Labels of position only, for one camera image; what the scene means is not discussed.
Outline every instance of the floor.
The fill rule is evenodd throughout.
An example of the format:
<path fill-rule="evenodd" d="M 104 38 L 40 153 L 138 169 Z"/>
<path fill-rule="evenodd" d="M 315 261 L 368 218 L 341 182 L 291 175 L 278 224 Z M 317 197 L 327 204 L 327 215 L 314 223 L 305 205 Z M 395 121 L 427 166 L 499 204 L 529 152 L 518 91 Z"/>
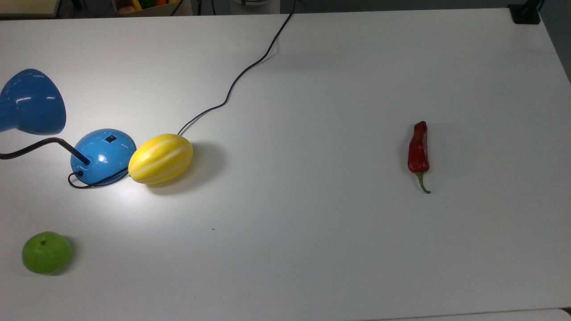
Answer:
<path fill-rule="evenodd" d="M 58 14 L 62 18 L 119 17 L 112 0 L 80 0 L 83 9 L 75 10 L 71 0 L 62 0 Z M 232 0 L 203 0 L 202 15 L 212 15 L 212 1 L 217 15 L 230 14 Z M 289 13 L 294 0 L 280 1 L 282 13 Z M 430 10 L 500 8 L 524 0 L 298 0 L 297 13 L 344 11 Z M 175 15 L 197 13 L 196 0 L 184 0 Z M 571 0 L 545 0 L 541 18 L 551 36 L 559 59 L 571 81 Z"/>

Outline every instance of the box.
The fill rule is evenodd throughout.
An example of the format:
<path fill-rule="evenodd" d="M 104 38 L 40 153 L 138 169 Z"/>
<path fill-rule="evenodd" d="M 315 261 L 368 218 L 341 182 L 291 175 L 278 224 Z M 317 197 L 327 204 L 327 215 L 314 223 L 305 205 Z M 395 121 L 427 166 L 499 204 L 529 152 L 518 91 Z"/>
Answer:
<path fill-rule="evenodd" d="M 115 11 L 121 17 L 167 17 L 167 16 L 171 15 L 172 12 L 179 5 L 179 2 L 177 1 L 177 2 L 173 2 L 173 3 L 167 3 L 166 5 L 151 7 L 151 8 L 143 9 L 140 11 L 135 11 L 132 13 L 122 14 L 122 13 L 119 13 L 119 8 L 117 8 L 117 1 L 118 0 L 112 0 L 112 1 L 113 1 L 113 7 L 115 8 Z"/>

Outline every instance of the flexible gooseneck arm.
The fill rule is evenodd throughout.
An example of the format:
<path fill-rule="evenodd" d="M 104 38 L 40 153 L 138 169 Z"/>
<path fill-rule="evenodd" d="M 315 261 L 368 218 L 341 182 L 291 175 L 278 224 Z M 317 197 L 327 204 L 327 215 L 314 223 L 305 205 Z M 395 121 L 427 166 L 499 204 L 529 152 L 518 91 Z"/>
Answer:
<path fill-rule="evenodd" d="M 73 156 L 77 157 L 80 161 L 82 161 L 85 165 L 89 165 L 90 161 L 89 159 L 87 159 L 85 156 L 83 156 L 77 149 L 73 148 L 70 144 L 68 144 L 66 141 L 64 141 L 61 138 L 57 138 L 57 137 L 50 137 L 50 138 L 46 138 L 44 140 L 41 140 L 35 144 L 32 144 L 28 147 L 25 147 L 23 149 L 20 149 L 18 151 L 15 151 L 13 153 L 9 153 L 9 154 L 0 154 L 0 159 L 13 159 L 16 157 L 20 157 L 24 154 L 27 154 L 33 150 L 36 150 L 44 145 L 47 145 L 49 143 L 58 143 L 60 144 L 63 148 L 65 148 L 67 151 L 69 151 L 70 153 L 73 154 Z"/>

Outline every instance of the red chili pepper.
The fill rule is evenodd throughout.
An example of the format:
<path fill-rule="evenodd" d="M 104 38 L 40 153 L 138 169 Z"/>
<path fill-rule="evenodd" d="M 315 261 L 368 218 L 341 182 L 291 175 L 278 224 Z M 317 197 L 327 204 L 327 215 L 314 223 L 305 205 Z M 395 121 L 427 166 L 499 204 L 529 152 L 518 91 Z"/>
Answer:
<path fill-rule="evenodd" d="M 424 188 L 423 183 L 423 175 L 430 168 L 428 164 L 427 131 L 426 122 L 420 122 L 415 125 L 415 133 L 412 135 L 411 143 L 408 145 L 408 169 L 419 178 L 420 188 L 426 194 L 430 194 L 430 191 Z"/>

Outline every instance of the power cord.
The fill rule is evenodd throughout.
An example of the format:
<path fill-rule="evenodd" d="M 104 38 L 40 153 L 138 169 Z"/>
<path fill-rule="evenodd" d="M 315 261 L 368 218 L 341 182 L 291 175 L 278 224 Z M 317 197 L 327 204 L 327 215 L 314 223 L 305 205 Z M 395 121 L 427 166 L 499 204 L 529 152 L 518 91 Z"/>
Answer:
<path fill-rule="evenodd" d="M 296 4 L 297 0 L 294 0 L 293 2 L 293 8 L 291 9 L 291 12 L 289 13 L 287 19 L 285 20 L 285 22 L 283 23 L 282 27 L 280 28 L 280 30 L 278 31 L 278 33 L 275 35 L 274 39 L 272 40 L 272 43 L 270 44 L 270 47 L 268 48 L 268 50 L 266 51 L 266 53 L 260 58 L 258 59 L 258 61 L 256 61 L 255 63 L 249 65 L 246 69 L 244 69 L 239 75 L 238 77 L 236 77 L 236 79 L 234 79 L 234 82 L 232 82 L 232 85 L 230 85 L 230 89 L 228 90 L 228 94 L 226 95 L 226 99 L 224 100 L 223 103 L 219 104 L 218 106 L 214 106 L 212 108 L 209 108 L 207 110 L 204 110 L 202 113 L 198 114 L 196 117 L 192 118 L 189 122 L 187 122 L 186 124 L 184 124 L 184 126 L 182 126 L 182 128 L 179 130 L 179 132 L 177 133 L 177 135 L 183 135 L 184 132 L 190 127 L 192 126 L 192 124 L 194 124 L 194 122 L 196 122 L 200 117 L 206 115 L 207 113 L 209 113 L 212 110 L 218 109 L 224 105 L 226 105 L 226 103 L 228 103 L 228 101 L 230 100 L 230 95 L 232 94 L 232 89 L 234 89 L 234 86 L 236 85 L 236 83 L 238 82 L 238 80 L 245 74 L 247 73 L 250 69 L 254 68 L 255 66 L 257 66 L 260 62 L 262 62 L 270 53 L 270 50 L 272 50 L 272 47 L 274 46 L 274 43 L 276 42 L 276 40 L 278 39 L 280 33 L 282 33 L 282 30 L 284 29 L 284 27 L 286 26 L 286 24 L 288 23 L 289 19 L 291 19 L 291 16 L 293 15 L 293 12 L 295 11 L 295 4 Z"/>
<path fill-rule="evenodd" d="M 178 8 L 180 8 L 180 5 L 182 5 L 182 2 L 183 2 L 183 1 L 184 1 L 184 0 L 180 0 L 180 1 L 179 1 L 179 4 L 176 6 L 175 10 L 172 11 L 171 17 L 172 17 L 173 15 L 175 15 L 176 11 L 178 10 Z"/>
<path fill-rule="evenodd" d="M 78 185 L 75 185 L 75 184 L 73 184 L 73 183 L 71 182 L 71 177 L 72 177 L 73 175 L 78 176 L 78 177 L 83 176 L 83 172 L 82 172 L 82 171 L 77 171 L 77 172 L 73 172 L 73 173 L 71 173 L 71 174 L 69 174 L 69 175 L 67 176 L 67 182 L 68 182 L 72 187 L 75 187 L 75 188 L 78 188 L 78 189 L 98 187 L 99 184 L 104 183 L 104 182 L 107 182 L 108 180 L 112 179 L 113 177 L 115 177 L 115 176 L 117 176 L 117 175 L 120 175 L 122 172 L 126 171 L 127 169 L 128 169 L 128 167 L 125 167 L 125 168 L 123 168 L 122 170 L 116 172 L 115 174 L 111 174 L 111 175 L 105 177 L 104 179 L 98 180 L 97 182 L 95 182 L 95 183 L 93 183 L 93 184 L 87 184 L 87 185 L 85 185 L 85 186 L 78 186 Z"/>

